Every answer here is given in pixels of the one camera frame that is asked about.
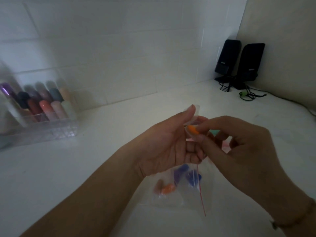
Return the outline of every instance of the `bracelet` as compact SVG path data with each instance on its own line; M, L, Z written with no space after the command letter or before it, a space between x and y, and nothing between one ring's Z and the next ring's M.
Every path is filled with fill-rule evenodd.
M291 228L295 225L300 224L308 215L310 215L311 213L313 213L313 209L316 206L316 202L313 198L311 198L311 203L306 211L305 214L299 216L297 219L295 219L293 222L289 223L289 224L278 224L276 222L272 222L272 227L273 229L277 230L278 228Z

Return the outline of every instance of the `right hand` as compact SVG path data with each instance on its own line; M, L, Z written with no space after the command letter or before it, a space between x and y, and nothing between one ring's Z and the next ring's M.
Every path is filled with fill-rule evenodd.
M237 189L254 199L266 210L271 201L292 194L297 187L280 165L269 131L241 119L222 116L196 127L200 133L220 130L215 140L205 135L194 136L203 151L224 177ZM231 151L221 150L229 136Z

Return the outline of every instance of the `hand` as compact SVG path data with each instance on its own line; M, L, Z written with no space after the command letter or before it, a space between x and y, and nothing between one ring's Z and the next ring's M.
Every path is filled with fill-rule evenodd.
M137 148L136 161L141 177L166 171L183 163L199 164L205 158L200 145L186 141L184 124L192 119L195 106L160 122L133 139L129 145ZM199 121L207 118L198 117Z
M306 211L310 199L284 172L267 129L223 116L203 122L196 130L220 130L215 141L205 135L193 139L232 185L259 203L276 221L291 221ZM228 136L233 138L231 151L226 154L220 147Z

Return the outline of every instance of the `black speaker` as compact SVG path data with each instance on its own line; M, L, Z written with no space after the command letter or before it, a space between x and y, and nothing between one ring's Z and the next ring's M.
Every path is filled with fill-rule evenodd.
M230 76L236 64L240 50L240 41L226 40L221 55L219 56L215 72L224 76Z
M264 43L254 43L246 45L241 53L236 81L252 81L258 76L261 63Z

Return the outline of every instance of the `forearm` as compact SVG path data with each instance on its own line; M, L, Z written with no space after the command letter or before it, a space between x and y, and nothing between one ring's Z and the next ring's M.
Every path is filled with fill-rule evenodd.
M259 201L261 206L272 216L278 224L291 224L303 219L292 227L282 228L287 237L316 236L316 209L311 206L311 198L298 188L289 178L282 184L276 185L271 193Z
M22 236L106 236L143 180L127 145Z

